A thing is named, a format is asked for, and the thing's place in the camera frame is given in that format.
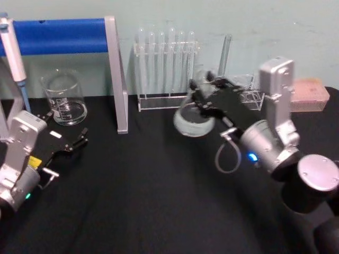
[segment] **pipette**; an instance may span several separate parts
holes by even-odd
[[[26,72],[21,58],[19,45],[17,43],[13,20],[8,19],[7,13],[0,13],[0,36],[11,69],[13,80],[21,89],[26,110],[31,112],[28,95],[26,91]]]

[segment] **pink box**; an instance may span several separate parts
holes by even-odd
[[[295,93],[292,95],[292,112],[323,111],[329,93],[318,78],[302,78],[293,82]]]

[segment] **blue bar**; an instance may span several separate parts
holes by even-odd
[[[23,56],[107,52],[104,19],[14,21]],[[0,40],[0,56],[5,51]]]

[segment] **beaker with water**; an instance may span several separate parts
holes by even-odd
[[[71,126],[86,118],[87,108],[78,72],[55,69],[41,77],[40,83],[58,124]]]
[[[197,80],[200,89],[208,97],[212,92],[212,86],[206,81],[205,76]],[[192,91],[189,89],[186,99],[182,102],[180,108],[175,112],[173,117],[174,126],[183,135],[188,137],[201,137],[209,133],[214,125],[215,119],[203,117],[200,110],[192,99]]]

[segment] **black tablecloth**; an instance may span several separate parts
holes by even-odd
[[[339,159],[339,91],[320,113],[295,113],[304,153]],[[34,113],[48,109],[33,99]],[[3,253],[314,253],[312,230],[332,216],[324,204],[306,216],[281,202],[281,184],[246,159],[217,172],[220,126],[202,138],[180,135],[174,110],[139,113],[129,102],[129,134],[118,135],[111,97],[86,98],[77,126],[51,126],[67,137],[89,128],[79,156],[57,159],[60,178],[36,190],[0,222]],[[233,167],[231,148],[221,164]]]

